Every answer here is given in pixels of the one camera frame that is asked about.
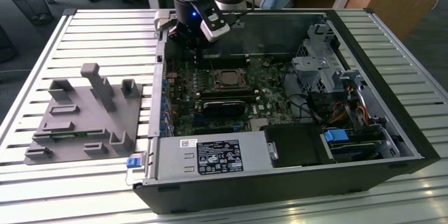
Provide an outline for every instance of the circuit board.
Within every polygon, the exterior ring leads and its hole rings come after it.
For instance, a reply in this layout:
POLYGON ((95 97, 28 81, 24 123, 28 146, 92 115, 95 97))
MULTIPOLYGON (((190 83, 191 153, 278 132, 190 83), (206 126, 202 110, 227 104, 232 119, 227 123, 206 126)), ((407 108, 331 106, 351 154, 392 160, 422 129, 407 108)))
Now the circuit board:
MULTIPOLYGON (((198 69, 192 62, 178 66, 176 79, 171 81, 176 136, 258 131, 263 125, 294 122, 282 87, 286 63, 270 63, 266 56, 250 56, 248 59, 247 67, 238 69, 218 69, 212 65, 210 69, 198 69), (200 112, 204 102, 198 92, 227 94, 235 89, 254 90, 256 95, 254 102, 246 102, 243 115, 206 117, 200 112)), ((239 98, 223 95, 222 100, 238 101, 239 98)))

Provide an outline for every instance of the gray 3d printed holder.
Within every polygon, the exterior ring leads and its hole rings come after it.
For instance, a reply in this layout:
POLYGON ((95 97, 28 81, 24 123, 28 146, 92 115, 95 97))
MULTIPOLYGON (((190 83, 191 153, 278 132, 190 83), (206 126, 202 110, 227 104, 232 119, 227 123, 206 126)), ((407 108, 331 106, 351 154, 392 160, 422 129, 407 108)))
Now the gray 3d printed holder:
POLYGON ((96 63, 82 67, 92 87, 72 87, 67 79, 54 80, 48 90, 52 100, 26 152, 27 165, 134 153, 143 85, 134 79, 111 85, 99 69, 96 63))

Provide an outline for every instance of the blue latch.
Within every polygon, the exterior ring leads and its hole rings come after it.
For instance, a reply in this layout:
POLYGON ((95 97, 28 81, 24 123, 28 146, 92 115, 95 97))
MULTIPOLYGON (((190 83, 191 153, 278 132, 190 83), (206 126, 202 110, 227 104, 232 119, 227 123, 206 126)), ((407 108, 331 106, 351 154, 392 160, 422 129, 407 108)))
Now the blue latch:
POLYGON ((142 167, 142 157, 130 157, 126 162, 126 166, 128 168, 139 168, 142 167))
POLYGON ((348 140, 348 136, 347 136, 347 132, 346 130, 328 130, 324 133, 327 142, 332 142, 332 141, 347 141, 348 140))

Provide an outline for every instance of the aluminum extrusion table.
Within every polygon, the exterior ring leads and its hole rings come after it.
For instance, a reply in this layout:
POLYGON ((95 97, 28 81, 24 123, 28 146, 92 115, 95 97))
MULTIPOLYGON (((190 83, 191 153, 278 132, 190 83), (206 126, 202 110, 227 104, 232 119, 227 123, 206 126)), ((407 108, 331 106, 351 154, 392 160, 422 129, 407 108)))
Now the aluminum extrusion table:
MULTIPOLYGON (((24 152, 51 99, 47 92, 51 79, 68 78, 74 86, 88 85, 79 73, 87 62, 102 66, 100 75, 108 76, 111 84, 132 78, 144 85, 136 151, 147 149, 158 41, 155 13, 150 9, 79 10, 62 17, 0 126, 0 223, 427 223, 446 220, 448 94, 378 16, 360 9, 338 13, 442 156, 442 161, 415 174, 399 176, 363 193, 158 216, 126 183, 126 158, 24 165, 24 152)), ((355 68, 347 51, 342 51, 355 68)), ((130 177, 143 178, 143 171, 130 177)))

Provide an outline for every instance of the warning label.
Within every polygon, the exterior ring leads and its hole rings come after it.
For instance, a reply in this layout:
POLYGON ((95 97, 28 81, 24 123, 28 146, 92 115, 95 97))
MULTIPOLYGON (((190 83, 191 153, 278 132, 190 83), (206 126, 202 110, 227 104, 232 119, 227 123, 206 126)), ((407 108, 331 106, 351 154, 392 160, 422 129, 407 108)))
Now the warning label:
POLYGON ((244 171, 238 140, 196 143, 196 148, 200 175, 244 171))

